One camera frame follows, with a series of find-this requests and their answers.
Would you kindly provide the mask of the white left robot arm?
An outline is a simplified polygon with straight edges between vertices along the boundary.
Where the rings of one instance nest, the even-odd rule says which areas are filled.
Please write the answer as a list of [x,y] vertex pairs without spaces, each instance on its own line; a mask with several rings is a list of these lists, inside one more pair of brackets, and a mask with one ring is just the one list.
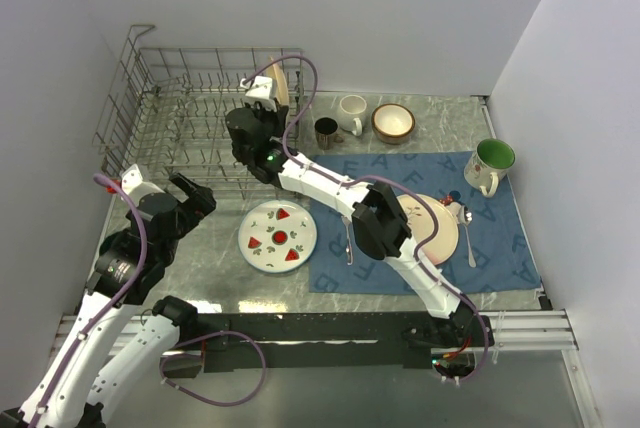
[[174,195],[131,166],[120,181],[103,174],[95,183],[128,205],[129,227],[99,248],[80,311],[46,374],[21,406],[1,414],[4,427],[103,427],[137,378],[161,355],[190,348],[198,337],[198,311],[173,296],[158,301],[134,339],[109,355],[150,290],[173,263],[178,244],[214,212],[211,189],[177,173]]

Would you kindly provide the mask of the white strawberry pattern plate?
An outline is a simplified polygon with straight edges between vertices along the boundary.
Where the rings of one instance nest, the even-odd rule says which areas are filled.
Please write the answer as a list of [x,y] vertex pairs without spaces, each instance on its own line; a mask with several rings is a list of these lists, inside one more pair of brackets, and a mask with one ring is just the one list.
[[295,202],[272,200],[250,210],[238,230],[243,258],[267,274],[293,271],[312,255],[318,239],[311,214]]

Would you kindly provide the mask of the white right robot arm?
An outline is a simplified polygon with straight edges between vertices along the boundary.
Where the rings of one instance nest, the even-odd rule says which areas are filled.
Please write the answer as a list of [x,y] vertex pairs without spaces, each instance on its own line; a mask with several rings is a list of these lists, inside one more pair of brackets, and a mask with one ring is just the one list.
[[419,296],[447,346],[471,339],[491,346],[490,327],[475,305],[422,252],[393,189],[373,175],[352,180],[289,151],[286,110],[269,112],[249,104],[225,115],[234,158],[264,184],[299,193],[351,221],[355,243],[367,256],[392,267]]

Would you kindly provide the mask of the beige plate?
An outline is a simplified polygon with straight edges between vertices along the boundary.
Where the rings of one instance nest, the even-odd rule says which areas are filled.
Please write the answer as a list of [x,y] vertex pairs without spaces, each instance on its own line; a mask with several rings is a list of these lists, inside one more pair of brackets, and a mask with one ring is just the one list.
[[271,65],[265,70],[267,77],[273,80],[274,98],[280,106],[290,106],[289,89],[284,71],[279,63],[274,62],[273,57],[269,57]]

